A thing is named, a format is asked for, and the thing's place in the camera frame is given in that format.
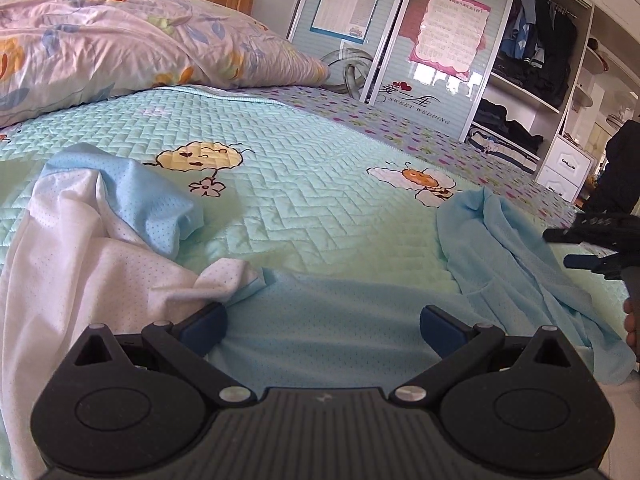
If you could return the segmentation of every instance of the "floral pillowcase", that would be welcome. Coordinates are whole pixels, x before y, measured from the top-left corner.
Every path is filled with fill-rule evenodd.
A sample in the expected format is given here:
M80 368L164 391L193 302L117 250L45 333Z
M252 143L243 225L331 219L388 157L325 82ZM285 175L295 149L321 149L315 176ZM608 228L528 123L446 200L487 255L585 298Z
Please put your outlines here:
M205 0L0 0L0 127L155 86L327 76L263 24Z

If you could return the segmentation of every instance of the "black clamp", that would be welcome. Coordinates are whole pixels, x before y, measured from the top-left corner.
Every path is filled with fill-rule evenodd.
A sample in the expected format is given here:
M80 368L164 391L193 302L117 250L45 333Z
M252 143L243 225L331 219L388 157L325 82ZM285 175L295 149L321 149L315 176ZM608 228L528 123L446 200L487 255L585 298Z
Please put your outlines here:
M571 227L547 229L549 243L587 242L616 251L599 258L594 254L568 254L567 269L587 269L605 280L622 280L632 300L634 315L640 320L640 218L628 214L578 213ZM636 323L636 355L640 362L640 322Z
M225 335L221 304L134 335L91 325L33 410L45 478L603 478L613 414L560 330L506 336L435 306L420 330L443 360L388 397L270 388L258 400L201 358Z

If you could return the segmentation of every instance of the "person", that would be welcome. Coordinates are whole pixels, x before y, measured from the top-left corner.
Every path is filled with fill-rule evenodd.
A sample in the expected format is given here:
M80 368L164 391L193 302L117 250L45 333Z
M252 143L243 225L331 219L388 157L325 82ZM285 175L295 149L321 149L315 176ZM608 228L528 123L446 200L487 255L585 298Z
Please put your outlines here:
M631 213L640 198L640 123L628 120L609 139L608 163L583 210Z
M634 316L634 310L631 305L631 300L626 298L625 303L622 305L623 310L626 312L625 317L625 330L626 334L626 344L631 346L633 350L636 350L636 317Z

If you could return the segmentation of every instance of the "light blue cloth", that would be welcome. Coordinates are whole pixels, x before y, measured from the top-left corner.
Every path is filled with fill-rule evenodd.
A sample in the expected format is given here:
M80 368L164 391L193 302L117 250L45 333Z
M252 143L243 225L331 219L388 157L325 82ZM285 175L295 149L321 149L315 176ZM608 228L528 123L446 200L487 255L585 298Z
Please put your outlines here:
M447 267L468 301L450 314L469 324L494 323L512 335L554 324L574 346L593 350L597 380L626 379L636 361L633 352L509 200L487 188L461 193L440 207L436 221Z
M522 59L529 39L531 23L536 23L536 0L520 0L522 6L515 20L509 22L500 50L514 59Z
M180 240L204 225L200 203L173 182L84 142L52 156L40 177L78 169L100 171L112 211L162 256L175 259Z
M628 376L633 352L510 202L487 189L460 193L440 206L437 223L462 294L265 270L267 287L229 309L227 336L208 359L259 395L268 386L388 392L438 361L418 323L422 308L436 304L511 335L558 325L584 347L597 380Z

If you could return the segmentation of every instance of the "white drawer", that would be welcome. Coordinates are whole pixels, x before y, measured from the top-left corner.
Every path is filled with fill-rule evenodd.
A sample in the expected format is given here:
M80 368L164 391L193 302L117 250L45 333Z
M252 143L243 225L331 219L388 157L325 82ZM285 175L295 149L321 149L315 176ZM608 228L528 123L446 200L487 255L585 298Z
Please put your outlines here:
M558 193L558 195L567 200L567 202L572 202L578 195L578 186L572 184L563 176L558 175L548 166L540 170L536 181L554 193Z
M556 139L549 151L545 166L564 176L576 186L581 186L591 166L591 159L564 140Z

